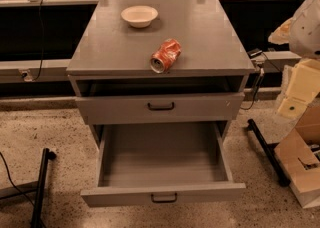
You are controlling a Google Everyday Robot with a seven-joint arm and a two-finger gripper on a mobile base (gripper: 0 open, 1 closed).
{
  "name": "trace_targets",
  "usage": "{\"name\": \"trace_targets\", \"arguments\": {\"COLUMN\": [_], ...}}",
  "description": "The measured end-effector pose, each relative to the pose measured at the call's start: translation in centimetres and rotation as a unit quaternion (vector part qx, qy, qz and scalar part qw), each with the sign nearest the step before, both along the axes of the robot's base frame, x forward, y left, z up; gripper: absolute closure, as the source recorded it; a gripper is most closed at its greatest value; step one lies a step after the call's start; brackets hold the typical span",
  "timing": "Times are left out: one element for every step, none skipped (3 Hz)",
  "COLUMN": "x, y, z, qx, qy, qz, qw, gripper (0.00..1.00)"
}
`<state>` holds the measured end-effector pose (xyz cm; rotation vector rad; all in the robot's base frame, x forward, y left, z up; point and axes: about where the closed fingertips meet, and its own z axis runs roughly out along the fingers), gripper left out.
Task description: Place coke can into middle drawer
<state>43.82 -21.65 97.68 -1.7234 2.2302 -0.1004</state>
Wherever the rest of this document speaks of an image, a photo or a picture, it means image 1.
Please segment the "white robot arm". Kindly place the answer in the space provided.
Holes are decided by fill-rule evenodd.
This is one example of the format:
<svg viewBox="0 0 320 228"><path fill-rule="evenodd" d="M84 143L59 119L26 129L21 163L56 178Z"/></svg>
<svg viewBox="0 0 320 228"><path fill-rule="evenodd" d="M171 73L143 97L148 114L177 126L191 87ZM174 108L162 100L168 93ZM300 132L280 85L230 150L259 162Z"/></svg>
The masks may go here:
<svg viewBox="0 0 320 228"><path fill-rule="evenodd" d="M268 38L273 44L289 44L301 60L290 69L283 82L276 113L296 119L320 92L320 0L305 0Z"/></svg>

